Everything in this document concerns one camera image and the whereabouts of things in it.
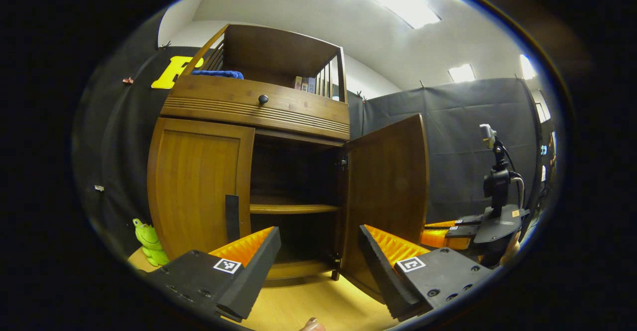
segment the ceiling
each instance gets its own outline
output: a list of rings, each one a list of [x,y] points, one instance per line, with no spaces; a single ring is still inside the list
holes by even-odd
[[[202,0],[194,20],[234,20],[307,34],[343,47],[400,89],[452,82],[470,63],[476,78],[521,76],[521,49],[461,0],[426,0],[441,21],[412,29],[373,0]]]

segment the blue towel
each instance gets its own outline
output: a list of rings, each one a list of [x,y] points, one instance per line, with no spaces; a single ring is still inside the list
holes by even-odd
[[[233,79],[243,80],[243,73],[239,71],[207,71],[207,70],[194,70],[193,75],[206,75],[206,76],[219,76],[219,77],[232,77]]]

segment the yellow letter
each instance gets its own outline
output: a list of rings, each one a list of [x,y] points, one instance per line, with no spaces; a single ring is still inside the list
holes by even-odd
[[[164,73],[161,74],[157,81],[153,82],[150,85],[152,88],[162,88],[162,89],[171,89],[175,85],[173,79],[175,79],[175,75],[179,77],[182,74],[186,65],[193,59],[192,56],[173,56],[170,58],[170,64],[164,70]],[[195,67],[201,67],[203,64],[203,59],[200,59]]]

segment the book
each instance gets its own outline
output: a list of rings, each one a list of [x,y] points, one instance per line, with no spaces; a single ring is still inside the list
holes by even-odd
[[[315,94],[316,89],[317,89],[317,80],[314,77],[310,77],[308,82],[308,92]]]
[[[294,89],[301,89],[301,84],[303,83],[303,78],[301,76],[296,76],[296,82],[294,82]]]
[[[305,92],[308,91],[309,82],[310,82],[309,77],[303,77],[303,81],[301,83],[301,91],[305,91]]]

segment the drawer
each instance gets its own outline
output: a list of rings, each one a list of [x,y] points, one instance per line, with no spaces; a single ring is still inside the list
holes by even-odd
[[[261,95],[268,102],[259,103]],[[202,118],[350,139],[348,105],[265,82],[182,75],[164,102],[162,116]]]

